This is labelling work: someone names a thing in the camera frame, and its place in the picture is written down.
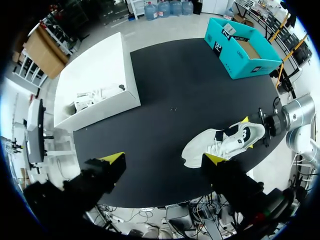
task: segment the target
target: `white door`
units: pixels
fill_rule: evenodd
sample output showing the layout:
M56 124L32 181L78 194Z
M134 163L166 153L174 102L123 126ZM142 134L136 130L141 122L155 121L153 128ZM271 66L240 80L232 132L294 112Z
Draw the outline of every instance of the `white door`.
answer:
M228 6L228 0L215 0L215 1L216 1L216 6L214 8L213 13L224 15Z
M217 1L221 0L202 0L202 13L213 14Z

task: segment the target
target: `water bottle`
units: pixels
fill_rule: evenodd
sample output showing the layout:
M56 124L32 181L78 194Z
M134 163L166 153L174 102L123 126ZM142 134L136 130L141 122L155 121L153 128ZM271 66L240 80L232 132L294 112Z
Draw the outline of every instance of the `water bottle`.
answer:
M148 4L144 7L144 15L149 21L156 19L158 17L157 6L151 4L151 2L149 1Z
M194 12L194 4L189 0L185 0L182 3L182 14L191 15L193 12Z
M170 4L168 1L162 0L158 4L158 16L160 18L167 18L170 16Z
M170 2L170 11L172 15L180 16L182 14L182 3L177 0Z
M227 20L232 20L234 16L235 16L235 13L234 11L232 11L232 7L230 7L229 9L225 10L223 18Z

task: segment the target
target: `shoe lace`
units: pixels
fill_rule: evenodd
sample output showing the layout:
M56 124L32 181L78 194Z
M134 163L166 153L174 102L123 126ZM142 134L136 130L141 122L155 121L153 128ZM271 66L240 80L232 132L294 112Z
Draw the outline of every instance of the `shoe lace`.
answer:
M217 139L214 138L214 144L207 147L207 152L213 156L225 158L226 153L221 149L222 143L222 141L217 141Z

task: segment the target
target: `tile floor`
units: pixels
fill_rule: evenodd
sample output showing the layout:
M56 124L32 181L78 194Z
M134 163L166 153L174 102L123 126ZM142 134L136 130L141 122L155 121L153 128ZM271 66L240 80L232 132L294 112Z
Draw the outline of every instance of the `tile floor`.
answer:
M70 62L88 48L117 32L123 34L131 52L168 41L203 38L209 18L211 17L213 17L212 14L180 17L171 16L169 18L161 18L154 21L147 21L145 18L141 18L134 21L120 20L114 25L96 25L88 31L90 35L83 40L79 51L70 58ZM156 56L154 56L154 64L157 64ZM43 84L39 94L39 97L43 99L47 112L51 114L54 112L54 99L58 81L59 76L52 80L48 79ZM288 95L282 95L280 97L283 104L288 102ZM45 114L44 127L47 130L52 131L55 137L54 140L46 141L46 147L49 148L49 150L70 150L74 148L73 143L71 143L71 145L57 143L57 141L61 140L63 137L68 136L69 133L65 130L54 129L53 115ZM251 171L251 176L253 176L256 181L264 182L266 193L269 193L274 188L284 190L288 186L292 157L292 152L287 148L286 143L283 140L264 161ZM48 171L49 180L60 188L63 186L63 180L72 179L80 172L76 155L59 157L61 167L59 167L56 158L51 158L48 162L50 165ZM138 211L139 209L118 208L114 214L127 221ZM150 217L148 222L160 224L161 218L164 216L164 210L155 209L153 211L153 217ZM130 222L118 223L117 227L124 234L127 234L130 229L133 228L145 232L147 230L146 226L144 224L138 224L145 221L145 217L137 215Z

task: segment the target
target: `cardboard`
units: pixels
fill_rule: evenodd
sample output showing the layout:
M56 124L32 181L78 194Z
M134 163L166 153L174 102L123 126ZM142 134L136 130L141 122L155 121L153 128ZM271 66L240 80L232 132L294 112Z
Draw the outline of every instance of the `cardboard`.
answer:
M248 56L251 59L261 59L257 51L254 49L253 46L251 46L250 42L248 41L241 41L237 40L237 42L240 44L240 46L245 50L245 52L248 54Z
M54 79L65 68L65 64L50 48L38 30L31 34L25 44L25 49L30 58L50 79Z
M69 58L67 55L56 45L55 41L52 39L52 37L49 35L49 33L43 29L43 27L40 25L36 31L42 36L42 38L46 41L46 43L49 45L49 47L54 51L54 53L58 56L58 58L64 63L67 64L69 61Z
M226 24L235 29L234 35L224 29ZM275 49L258 30L235 21L211 18L204 40L232 79L267 75L282 63Z
M239 14L235 14L233 17L233 21L236 23L244 24L250 27L254 27L254 23L252 21L249 21L248 19L240 16Z
M233 17L233 21L236 23L243 24L245 22L245 19L242 16L240 16L239 14L235 14Z
M244 24L247 25L247 26L250 26L252 28L254 27L254 23L252 21L249 21L248 19L244 20Z

